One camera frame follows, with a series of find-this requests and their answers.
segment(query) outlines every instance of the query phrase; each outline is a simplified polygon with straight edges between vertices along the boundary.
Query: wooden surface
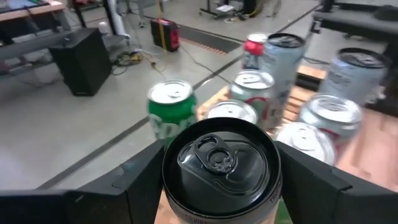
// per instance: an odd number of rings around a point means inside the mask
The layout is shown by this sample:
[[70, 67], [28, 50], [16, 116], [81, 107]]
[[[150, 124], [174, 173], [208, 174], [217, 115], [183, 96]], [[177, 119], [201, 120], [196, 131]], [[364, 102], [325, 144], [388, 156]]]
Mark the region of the wooden surface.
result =
[[[298, 70], [324, 79], [326, 72], [301, 66]], [[300, 107], [315, 92], [293, 87], [284, 112], [283, 123], [295, 121]], [[198, 108], [198, 119], [203, 119], [212, 104], [228, 99], [228, 86]], [[363, 109], [363, 126], [337, 163], [337, 167], [362, 179], [398, 192], [398, 118]], [[263, 224], [274, 223], [276, 211]], [[182, 224], [171, 210], [164, 194], [160, 199], [155, 224]]]
[[[58, 11], [58, 10], [64, 10], [65, 5], [62, 4], [61, 2], [58, 1], [53, 1], [53, 0], [47, 0], [50, 5], [48, 6], [40, 6], [40, 7], [33, 7], [30, 10], [32, 14], [41, 14], [41, 13], [46, 13], [46, 12], [52, 12], [52, 11]], [[12, 11], [12, 12], [6, 12], [6, 13], [1, 13], [0, 14], [0, 22], [1, 21], [6, 21], [10, 19], [16, 19], [20, 17], [25, 17], [28, 16], [29, 13], [26, 10], [18, 10], [18, 11]]]

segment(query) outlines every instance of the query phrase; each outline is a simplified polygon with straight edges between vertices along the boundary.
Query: table leg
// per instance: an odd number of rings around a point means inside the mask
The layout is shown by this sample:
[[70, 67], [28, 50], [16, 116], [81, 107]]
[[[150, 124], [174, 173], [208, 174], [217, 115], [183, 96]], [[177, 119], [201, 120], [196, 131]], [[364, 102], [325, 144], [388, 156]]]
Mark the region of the table leg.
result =
[[70, 27], [67, 17], [65, 16], [65, 12], [64, 11], [57, 11], [55, 12], [55, 16], [56, 18], [60, 21], [62, 29], [64, 31], [71, 31], [72, 28]]

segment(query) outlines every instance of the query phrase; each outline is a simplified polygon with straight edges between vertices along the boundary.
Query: black box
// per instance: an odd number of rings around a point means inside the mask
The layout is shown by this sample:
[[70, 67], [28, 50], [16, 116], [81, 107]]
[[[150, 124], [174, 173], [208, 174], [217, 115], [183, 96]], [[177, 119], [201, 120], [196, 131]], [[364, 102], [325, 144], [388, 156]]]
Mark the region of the black box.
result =
[[95, 95], [111, 74], [111, 61], [98, 29], [77, 30], [49, 51], [75, 96]]

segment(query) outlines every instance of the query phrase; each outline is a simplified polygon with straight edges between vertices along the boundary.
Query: aluminum can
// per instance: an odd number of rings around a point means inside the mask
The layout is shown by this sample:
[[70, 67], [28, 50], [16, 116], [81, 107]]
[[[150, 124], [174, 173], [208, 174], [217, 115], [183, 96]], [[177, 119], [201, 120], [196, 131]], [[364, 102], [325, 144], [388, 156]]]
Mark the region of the aluminum can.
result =
[[251, 105], [258, 114], [259, 127], [273, 128], [269, 125], [272, 119], [275, 89], [274, 79], [266, 72], [259, 70], [242, 70], [229, 88], [229, 97]]
[[256, 110], [247, 103], [238, 100], [224, 100], [215, 103], [208, 108], [205, 115], [206, 119], [220, 117], [239, 118], [252, 124], [258, 122]]
[[271, 224], [282, 190], [273, 140], [237, 118], [204, 119], [180, 133], [162, 175], [171, 209], [188, 224]]
[[285, 124], [274, 134], [274, 139], [328, 165], [335, 165], [336, 151], [333, 142], [329, 136], [311, 124]]
[[265, 69], [264, 44], [267, 41], [267, 34], [249, 34], [243, 44], [243, 66], [242, 69]]
[[169, 80], [149, 90], [149, 122], [155, 137], [164, 139], [166, 147], [181, 131], [197, 122], [196, 108], [196, 96], [185, 81]]
[[340, 96], [362, 106], [368, 95], [379, 88], [388, 71], [388, 64], [387, 58], [370, 50], [341, 49], [318, 92]]
[[319, 93], [304, 103], [297, 121], [312, 124], [329, 135], [338, 159], [359, 131], [362, 117], [361, 108], [353, 101]]
[[297, 67], [303, 58], [305, 41], [293, 34], [272, 34], [264, 49], [265, 72], [274, 77], [277, 100], [271, 126], [276, 127], [283, 118], [290, 91], [295, 83]]

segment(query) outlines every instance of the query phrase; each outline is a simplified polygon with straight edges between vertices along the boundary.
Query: green can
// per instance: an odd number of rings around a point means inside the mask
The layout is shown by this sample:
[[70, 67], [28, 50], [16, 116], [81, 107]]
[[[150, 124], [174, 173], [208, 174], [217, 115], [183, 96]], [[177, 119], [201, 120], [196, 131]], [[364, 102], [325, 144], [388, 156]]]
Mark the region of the green can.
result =
[[184, 129], [197, 122], [197, 99], [189, 83], [169, 80], [148, 93], [149, 122], [157, 139], [167, 147]]

